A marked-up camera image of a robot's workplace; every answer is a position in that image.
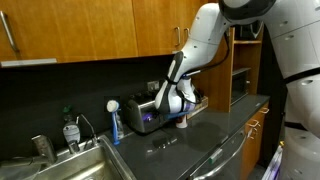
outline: wooden shelf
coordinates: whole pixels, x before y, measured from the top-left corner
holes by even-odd
[[[244,41],[244,40],[235,40],[234,44],[261,44],[262,41]]]

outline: sink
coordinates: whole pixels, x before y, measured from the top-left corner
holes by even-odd
[[[98,139],[96,146],[91,140],[81,143],[77,154],[67,149],[59,152],[57,162],[40,170],[34,179],[136,179],[109,139],[105,135]]]

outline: kitchen counter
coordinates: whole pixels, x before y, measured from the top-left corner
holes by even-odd
[[[187,128],[168,123],[146,136],[133,133],[116,148],[138,180],[186,179],[268,100],[248,95],[230,113],[207,108],[188,120]]]

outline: toaster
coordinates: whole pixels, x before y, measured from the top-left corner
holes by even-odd
[[[123,107],[127,125],[135,132],[148,134],[168,122],[154,105],[150,94],[139,94],[130,98]]]

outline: dishwasher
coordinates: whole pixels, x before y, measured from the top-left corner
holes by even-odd
[[[243,126],[201,164],[188,179],[240,179],[242,147],[246,139]]]

